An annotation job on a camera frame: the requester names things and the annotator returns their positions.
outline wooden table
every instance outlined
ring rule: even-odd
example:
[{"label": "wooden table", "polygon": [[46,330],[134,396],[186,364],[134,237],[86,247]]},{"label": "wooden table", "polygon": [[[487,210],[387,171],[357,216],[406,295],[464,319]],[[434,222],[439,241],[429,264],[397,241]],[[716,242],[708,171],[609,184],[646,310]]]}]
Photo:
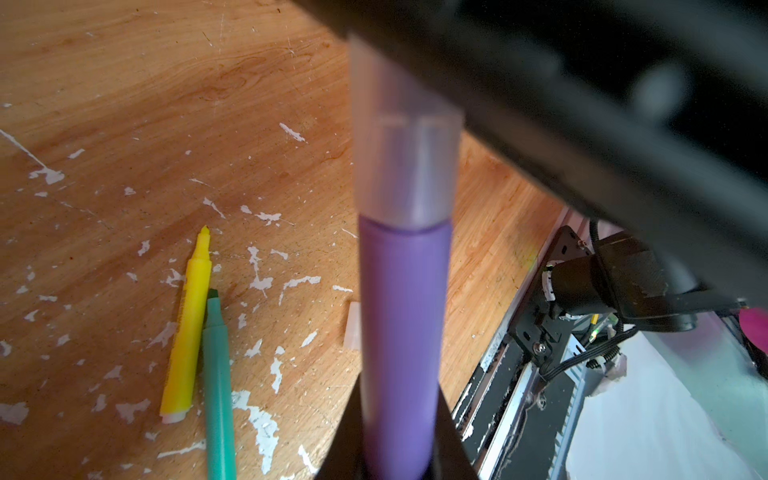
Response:
[{"label": "wooden table", "polygon": [[[359,299],[346,46],[289,2],[6,3],[3,477],[205,477],[199,449],[158,458],[205,438],[202,395],[181,423],[157,410],[174,278],[207,224],[233,387],[250,392],[235,411],[241,478],[264,476],[249,414],[278,428],[266,477],[309,478],[298,451],[322,462],[360,370],[342,348]],[[451,405],[561,211],[469,136],[461,152]],[[249,288],[253,262],[271,288]],[[322,279],[283,288],[304,276]]]}]

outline teal marker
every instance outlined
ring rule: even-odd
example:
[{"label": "teal marker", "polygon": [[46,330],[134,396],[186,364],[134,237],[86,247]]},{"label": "teal marker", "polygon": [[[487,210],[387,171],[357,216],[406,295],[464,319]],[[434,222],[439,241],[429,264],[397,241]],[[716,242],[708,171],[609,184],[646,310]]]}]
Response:
[{"label": "teal marker", "polygon": [[219,293],[208,290],[208,317],[203,330],[205,426],[209,480],[234,480],[235,429],[227,326],[221,318]]}]

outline marker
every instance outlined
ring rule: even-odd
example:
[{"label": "marker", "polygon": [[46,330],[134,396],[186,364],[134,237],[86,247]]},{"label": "marker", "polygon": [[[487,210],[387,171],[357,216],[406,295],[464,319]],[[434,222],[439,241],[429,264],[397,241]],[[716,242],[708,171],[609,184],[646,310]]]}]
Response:
[{"label": "marker", "polygon": [[208,480],[234,480],[235,429],[227,326],[221,318],[219,293],[208,290],[208,317],[203,330],[205,427]]},{"label": "marker", "polygon": [[170,351],[168,377],[165,379],[160,415],[163,423],[176,423],[192,408],[192,391],[197,352],[200,350],[200,334],[203,330],[205,302],[210,283],[210,230],[203,227],[197,235],[192,258],[187,262],[187,281],[184,282],[179,330]]}]

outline wooden surface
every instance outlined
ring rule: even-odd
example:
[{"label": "wooden surface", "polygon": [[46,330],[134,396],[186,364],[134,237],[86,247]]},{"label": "wooden surface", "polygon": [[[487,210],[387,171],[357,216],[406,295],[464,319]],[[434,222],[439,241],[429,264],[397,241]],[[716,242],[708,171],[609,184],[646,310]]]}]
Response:
[{"label": "wooden surface", "polygon": [[[169,279],[204,224],[233,387],[279,428],[266,477],[309,478],[299,447],[321,463],[360,369],[342,348],[359,299],[345,45],[289,2],[46,3],[5,2],[0,17],[0,129],[65,176],[30,178],[41,167],[0,137],[3,478],[205,477],[200,450],[157,458],[205,432],[199,393],[186,420],[161,425],[170,343],[152,343],[176,318]],[[450,405],[561,211],[470,137],[461,152],[441,372]],[[274,278],[266,296],[249,288],[249,247],[260,278]],[[307,275],[322,279],[285,289],[279,305],[283,285]],[[145,399],[130,423],[116,407]],[[18,409],[21,425],[9,422]],[[248,414],[235,423],[241,478],[264,477]]]}]

